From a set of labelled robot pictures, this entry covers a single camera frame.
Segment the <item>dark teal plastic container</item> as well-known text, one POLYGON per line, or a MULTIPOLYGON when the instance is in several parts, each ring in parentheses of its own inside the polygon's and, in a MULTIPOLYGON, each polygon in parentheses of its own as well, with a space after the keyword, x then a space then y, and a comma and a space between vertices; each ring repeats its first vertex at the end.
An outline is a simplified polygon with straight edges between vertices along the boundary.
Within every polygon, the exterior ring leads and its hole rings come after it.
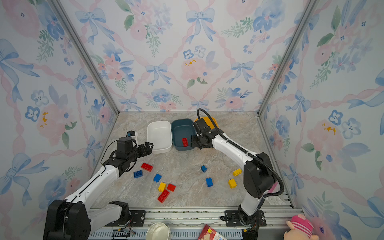
POLYGON ((179 119, 171 123, 173 144, 177 151, 188 151, 193 149, 193 147, 191 147, 191 136, 196 135, 193 123, 194 122, 191 119, 179 119), (183 147, 182 138, 188 139, 188 147, 183 147))

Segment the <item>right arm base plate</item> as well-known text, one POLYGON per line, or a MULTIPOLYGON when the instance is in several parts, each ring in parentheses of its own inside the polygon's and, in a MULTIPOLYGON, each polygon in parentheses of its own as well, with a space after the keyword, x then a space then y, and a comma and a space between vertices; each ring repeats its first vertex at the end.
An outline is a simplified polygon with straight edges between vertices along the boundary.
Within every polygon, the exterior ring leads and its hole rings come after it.
POLYGON ((251 216, 242 210, 224 211, 224 216, 220 216, 220 220, 224 221, 227 227, 258 228, 267 226, 266 217, 261 210, 257 210, 251 216))

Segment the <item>dark blue lego brick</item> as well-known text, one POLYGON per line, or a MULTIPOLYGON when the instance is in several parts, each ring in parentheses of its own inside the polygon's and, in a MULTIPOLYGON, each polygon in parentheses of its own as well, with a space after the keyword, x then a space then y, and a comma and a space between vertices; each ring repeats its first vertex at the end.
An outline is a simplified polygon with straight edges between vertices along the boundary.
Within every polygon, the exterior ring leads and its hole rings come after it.
POLYGON ((142 170, 134 172, 134 178, 135 179, 140 178, 142 176, 143 176, 143 171, 142 170))

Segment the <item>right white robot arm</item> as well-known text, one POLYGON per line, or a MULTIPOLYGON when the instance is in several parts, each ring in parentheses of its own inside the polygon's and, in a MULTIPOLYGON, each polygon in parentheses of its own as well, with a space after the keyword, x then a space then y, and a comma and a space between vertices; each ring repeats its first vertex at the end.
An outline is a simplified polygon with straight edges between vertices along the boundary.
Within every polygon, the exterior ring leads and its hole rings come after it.
POLYGON ((240 166, 243 172, 243 185, 247 193, 239 206, 240 219, 244 224, 256 218, 269 190, 277 182, 269 156, 265 153, 250 152, 243 146, 234 142, 226 134, 207 134, 191 136, 192 147, 203 149, 212 148, 225 154, 240 166))

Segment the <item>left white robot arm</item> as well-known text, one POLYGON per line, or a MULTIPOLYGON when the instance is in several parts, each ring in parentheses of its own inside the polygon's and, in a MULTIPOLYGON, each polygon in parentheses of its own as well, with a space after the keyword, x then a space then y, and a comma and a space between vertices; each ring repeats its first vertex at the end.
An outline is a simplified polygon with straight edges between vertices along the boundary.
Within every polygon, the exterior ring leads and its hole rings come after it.
POLYGON ((128 203, 112 201, 93 212, 90 208, 102 192, 133 168, 139 158, 151 155, 153 147, 149 142, 137 145, 131 137, 119 140, 117 150, 90 180, 66 199, 55 200, 49 205, 43 238, 86 240, 110 223, 128 225, 133 219, 128 203))

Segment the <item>white plastic container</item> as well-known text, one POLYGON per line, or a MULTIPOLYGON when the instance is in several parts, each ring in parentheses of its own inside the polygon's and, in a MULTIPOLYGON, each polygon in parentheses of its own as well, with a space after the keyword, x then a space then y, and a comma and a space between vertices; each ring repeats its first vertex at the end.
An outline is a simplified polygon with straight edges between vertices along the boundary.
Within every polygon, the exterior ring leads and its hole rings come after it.
POLYGON ((147 127, 147 141, 154 145, 153 154, 169 152, 173 146, 171 123, 168 121, 150 123, 147 127))

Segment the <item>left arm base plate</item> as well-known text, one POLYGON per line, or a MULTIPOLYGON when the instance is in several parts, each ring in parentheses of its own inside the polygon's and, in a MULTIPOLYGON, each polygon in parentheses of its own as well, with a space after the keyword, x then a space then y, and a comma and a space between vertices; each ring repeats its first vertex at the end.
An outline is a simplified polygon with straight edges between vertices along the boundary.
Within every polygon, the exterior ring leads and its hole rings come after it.
POLYGON ((143 227, 146 218, 144 210, 130 210, 129 216, 124 220, 117 220, 106 225, 106 227, 143 227))

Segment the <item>yellow plastic container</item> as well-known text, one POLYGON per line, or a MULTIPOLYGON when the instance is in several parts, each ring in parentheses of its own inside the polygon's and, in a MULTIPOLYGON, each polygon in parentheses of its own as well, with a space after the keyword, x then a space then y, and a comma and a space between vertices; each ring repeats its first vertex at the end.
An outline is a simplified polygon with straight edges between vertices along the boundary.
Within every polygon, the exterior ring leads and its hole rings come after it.
POLYGON ((216 119, 213 118, 213 121, 210 120, 210 118, 208 117, 202 117, 202 119, 204 119, 206 121, 206 123, 208 124, 209 127, 211 127, 211 130, 213 130, 215 127, 214 127, 214 124, 218 124, 216 119))

